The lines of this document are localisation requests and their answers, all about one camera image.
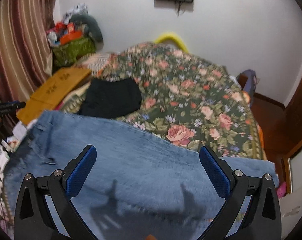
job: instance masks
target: floral blanket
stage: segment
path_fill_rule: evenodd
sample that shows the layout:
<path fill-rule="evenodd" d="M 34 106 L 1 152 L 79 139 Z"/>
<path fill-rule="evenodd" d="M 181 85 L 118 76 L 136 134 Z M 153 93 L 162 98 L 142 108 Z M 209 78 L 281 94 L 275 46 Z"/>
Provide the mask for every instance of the floral blanket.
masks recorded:
<path fill-rule="evenodd" d="M 140 110 L 118 118 L 174 145 L 219 156 L 261 159 L 257 124 L 224 66 L 162 44 L 144 43 L 113 56 L 100 78 L 132 77 Z"/>

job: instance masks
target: dark baseboard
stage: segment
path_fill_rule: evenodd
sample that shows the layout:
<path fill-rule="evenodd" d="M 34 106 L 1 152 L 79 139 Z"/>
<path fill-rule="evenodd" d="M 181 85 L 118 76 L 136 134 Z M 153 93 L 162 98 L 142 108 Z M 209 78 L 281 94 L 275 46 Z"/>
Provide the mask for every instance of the dark baseboard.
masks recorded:
<path fill-rule="evenodd" d="M 269 102 L 271 104 L 274 104 L 276 106 L 279 106 L 280 108 L 282 108 L 283 110 L 285 110 L 284 104 L 282 104 L 282 103 L 280 103 L 280 102 L 278 102 L 278 101 L 276 101 L 274 99 L 268 98 L 268 97 L 266 97 L 264 95 L 261 95 L 259 93 L 256 93 L 256 92 L 254 93 L 254 97 L 256 97 L 258 99 L 261 99 L 261 100 L 264 100 L 264 101 L 267 101 L 267 102 Z"/>

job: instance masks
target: blue denim jeans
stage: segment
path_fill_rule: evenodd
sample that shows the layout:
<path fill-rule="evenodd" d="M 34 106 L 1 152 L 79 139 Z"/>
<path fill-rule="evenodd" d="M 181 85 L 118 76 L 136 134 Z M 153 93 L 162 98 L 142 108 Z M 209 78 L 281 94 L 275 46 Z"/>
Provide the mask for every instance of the blue denim jeans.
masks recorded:
<path fill-rule="evenodd" d="M 197 152 L 122 122 L 46 111 L 6 166 L 11 209 L 15 210 L 25 174 L 47 176 L 63 169 L 87 144 L 96 147 L 97 160 L 72 203 L 100 240 L 141 240 L 149 234 L 158 239 L 197 239 L 224 203 Z M 223 159 L 247 176 L 269 173 L 278 185 L 271 162 Z M 59 231 L 65 232 L 52 202 L 48 204 Z"/>

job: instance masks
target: green bag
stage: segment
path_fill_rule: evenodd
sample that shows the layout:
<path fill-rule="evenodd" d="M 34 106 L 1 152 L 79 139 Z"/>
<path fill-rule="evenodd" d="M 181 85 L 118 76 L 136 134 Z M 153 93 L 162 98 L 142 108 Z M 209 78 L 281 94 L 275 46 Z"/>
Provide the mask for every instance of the green bag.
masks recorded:
<path fill-rule="evenodd" d="M 89 37 L 81 37 L 69 43 L 52 48 L 55 55 L 54 65 L 56 67 L 71 66 L 78 58 L 96 52 L 94 42 Z"/>

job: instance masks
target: satin curtain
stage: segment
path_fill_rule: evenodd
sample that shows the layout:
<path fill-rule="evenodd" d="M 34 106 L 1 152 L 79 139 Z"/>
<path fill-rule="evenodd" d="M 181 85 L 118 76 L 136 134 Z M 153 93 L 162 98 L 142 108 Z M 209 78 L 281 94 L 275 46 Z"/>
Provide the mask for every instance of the satin curtain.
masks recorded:
<path fill-rule="evenodd" d="M 55 0 L 0 1 L 0 100 L 26 101 L 50 75 Z"/>

